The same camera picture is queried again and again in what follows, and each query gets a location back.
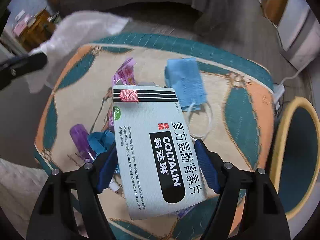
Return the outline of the pink snack wrapper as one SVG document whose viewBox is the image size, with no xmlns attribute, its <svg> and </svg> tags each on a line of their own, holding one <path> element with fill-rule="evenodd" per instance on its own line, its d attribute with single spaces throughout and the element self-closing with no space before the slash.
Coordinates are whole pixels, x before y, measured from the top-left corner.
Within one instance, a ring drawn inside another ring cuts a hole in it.
<svg viewBox="0 0 320 240">
<path fill-rule="evenodd" d="M 135 85 L 134 77 L 134 65 L 135 60 L 132 57 L 127 58 L 124 63 L 118 68 L 114 76 L 112 77 L 112 86 L 114 85 Z M 113 104 L 110 105 L 107 114 L 107 129 L 114 131 L 114 113 Z"/>
</svg>

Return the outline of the blue glove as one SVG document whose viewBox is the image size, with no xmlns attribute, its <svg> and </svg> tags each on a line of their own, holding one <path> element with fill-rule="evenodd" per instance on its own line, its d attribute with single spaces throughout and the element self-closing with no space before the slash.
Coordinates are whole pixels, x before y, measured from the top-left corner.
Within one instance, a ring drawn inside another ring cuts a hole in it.
<svg viewBox="0 0 320 240">
<path fill-rule="evenodd" d="M 109 130 L 103 132 L 93 132 L 87 136 L 90 148 L 98 156 L 101 153 L 108 152 L 115 142 L 115 136 Z"/>
</svg>

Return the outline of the purple bottle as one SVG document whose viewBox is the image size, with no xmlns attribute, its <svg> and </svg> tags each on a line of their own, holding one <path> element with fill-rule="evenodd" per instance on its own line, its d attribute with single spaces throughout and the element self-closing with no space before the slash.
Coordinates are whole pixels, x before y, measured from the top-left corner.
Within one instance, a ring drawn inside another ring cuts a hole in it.
<svg viewBox="0 0 320 240">
<path fill-rule="evenodd" d="M 85 127 L 82 124 L 76 124 L 70 129 L 69 133 L 78 150 L 79 157 L 86 163 L 92 163 L 96 158 L 96 153 L 88 143 L 89 133 Z"/>
</svg>

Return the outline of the wooden bedside stool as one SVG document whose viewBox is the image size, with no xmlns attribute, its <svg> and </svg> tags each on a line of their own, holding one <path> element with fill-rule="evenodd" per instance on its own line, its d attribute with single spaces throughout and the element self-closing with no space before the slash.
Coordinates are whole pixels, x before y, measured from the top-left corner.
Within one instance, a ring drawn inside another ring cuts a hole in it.
<svg viewBox="0 0 320 240">
<path fill-rule="evenodd" d="M 17 39 L 26 51 L 30 52 L 51 38 L 56 25 L 49 21 L 50 16 L 50 13 L 44 8 L 28 21 L 26 27 L 18 35 Z"/>
</svg>

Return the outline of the wooden cabinet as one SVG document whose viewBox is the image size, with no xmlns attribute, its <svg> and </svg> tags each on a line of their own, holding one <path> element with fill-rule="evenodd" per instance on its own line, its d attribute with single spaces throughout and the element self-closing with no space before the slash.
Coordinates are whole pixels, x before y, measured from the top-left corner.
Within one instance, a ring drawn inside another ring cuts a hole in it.
<svg viewBox="0 0 320 240">
<path fill-rule="evenodd" d="M 278 26 L 288 0 L 261 0 L 263 16 Z"/>
</svg>

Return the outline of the light blue face mask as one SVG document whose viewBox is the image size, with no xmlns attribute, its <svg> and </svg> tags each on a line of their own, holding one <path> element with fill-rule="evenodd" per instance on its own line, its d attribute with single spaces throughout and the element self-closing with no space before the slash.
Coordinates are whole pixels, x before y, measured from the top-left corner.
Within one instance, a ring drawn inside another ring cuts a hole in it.
<svg viewBox="0 0 320 240">
<path fill-rule="evenodd" d="M 193 141 L 204 140 L 213 126 L 213 110 L 207 100 L 207 93 L 194 57 L 183 59 L 169 59 L 164 70 L 165 85 L 174 89 L 180 107 L 186 114 L 187 126 L 193 112 L 204 111 L 207 115 L 208 124 L 203 134 L 190 133 Z"/>
</svg>

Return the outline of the white air purifier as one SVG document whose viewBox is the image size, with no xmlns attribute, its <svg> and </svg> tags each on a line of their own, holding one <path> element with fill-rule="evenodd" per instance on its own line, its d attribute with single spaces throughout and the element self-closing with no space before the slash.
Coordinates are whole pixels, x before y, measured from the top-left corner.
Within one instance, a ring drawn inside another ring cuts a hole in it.
<svg viewBox="0 0 320 240">
<path fill-rule="evenodd" d="M 288 0 L 278 24 L 280 53 L 297 70 L 319 54 L 319 21 L 306 0 Z"/>
</svg>

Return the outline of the teal yellow trash bin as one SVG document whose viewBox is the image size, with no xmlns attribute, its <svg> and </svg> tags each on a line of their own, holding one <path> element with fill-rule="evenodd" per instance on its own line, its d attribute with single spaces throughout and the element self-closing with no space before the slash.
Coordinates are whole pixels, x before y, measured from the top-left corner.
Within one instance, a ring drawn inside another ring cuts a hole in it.
<svg viewBox="0 0 320 240">
<path fill-rule="evenodd" d="M 319 118 L 306 98 L 295 97 L 280 119 L 270 167 L 270 179 L 288 220 L 306 204 L 318 173 Z"/>
</svg>

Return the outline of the white green medicine box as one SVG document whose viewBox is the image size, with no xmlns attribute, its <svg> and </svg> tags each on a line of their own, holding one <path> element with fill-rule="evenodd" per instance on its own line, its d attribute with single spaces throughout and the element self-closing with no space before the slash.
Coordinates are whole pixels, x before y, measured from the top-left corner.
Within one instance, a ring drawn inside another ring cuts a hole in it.
<svg viewBox="0 0 320 240">
<path fill-rule="evenodd" d="M 130 218 L 167 215 L 205 201 L 204 181 L 175 91 L 116 85 L 112 102 Z"/>
</svg>

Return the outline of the white tissue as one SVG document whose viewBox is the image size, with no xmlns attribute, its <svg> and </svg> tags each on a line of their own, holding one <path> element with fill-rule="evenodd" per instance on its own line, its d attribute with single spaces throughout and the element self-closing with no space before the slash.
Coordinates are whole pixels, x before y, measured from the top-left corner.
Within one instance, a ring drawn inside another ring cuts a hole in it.
<svg viewBox="0 0 320 240">
<path fill-rule="evenodd" d="M 63 68 L 83 45 L 121 33 L 131 18 L 98 11 L 78 11 L 57 25 L 51 38 L 30 52 L 43 52 L 47 63 L 41 70 L 26 75 L 29 91 L 38 93 L 43 86 L 53 88 Z"/>
</svg>

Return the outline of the horse pattern floor mat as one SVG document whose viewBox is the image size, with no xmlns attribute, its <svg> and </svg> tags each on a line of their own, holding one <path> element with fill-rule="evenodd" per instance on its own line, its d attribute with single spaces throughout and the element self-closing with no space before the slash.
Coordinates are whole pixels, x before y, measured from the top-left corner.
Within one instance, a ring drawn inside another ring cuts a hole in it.
<svg viewBox="0 0 320 240">
<path fill-rule="evenodd" d="M 114 132 L 114 189 L 97 196 L 116 239 L 199 239 L 217 206 L 197 144 L 236 170 L 267 162 L 273 81 L 253 61 L 206 44 L 120 34 L 81 46 L 58 78 L 35 138 L 47 172 L 85 171 L 74 125 Z"/>
</svg>

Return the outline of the white power strip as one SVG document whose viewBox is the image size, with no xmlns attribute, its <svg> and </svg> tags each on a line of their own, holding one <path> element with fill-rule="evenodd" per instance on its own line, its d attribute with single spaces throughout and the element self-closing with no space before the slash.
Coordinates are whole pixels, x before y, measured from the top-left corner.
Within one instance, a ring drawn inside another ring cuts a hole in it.
<svg viewBox="0 0 320 240">
<path fill-rule="evenodd" d="M 275 110 L 277 111 L 277 110 L 280 109 L 279 100 L 285 93 L 285 87 L 284 87 L 284 85 L 282 83 L 281 84 L 275 84 L 273 91 L 274 91 L 274 93 L 273 93 L 273 104 L 274 104 Z"/>
</svg>

